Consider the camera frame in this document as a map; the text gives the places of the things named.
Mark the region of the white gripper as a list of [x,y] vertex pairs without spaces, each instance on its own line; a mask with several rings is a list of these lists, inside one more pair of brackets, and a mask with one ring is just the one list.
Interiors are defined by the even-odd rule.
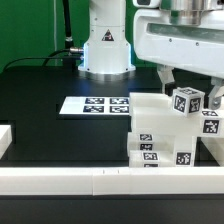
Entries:
[[132,0],[136,56],[157,65],[162,92],[175,88],[173,67],[212,76],[208,107],[224,95],[224,0]]

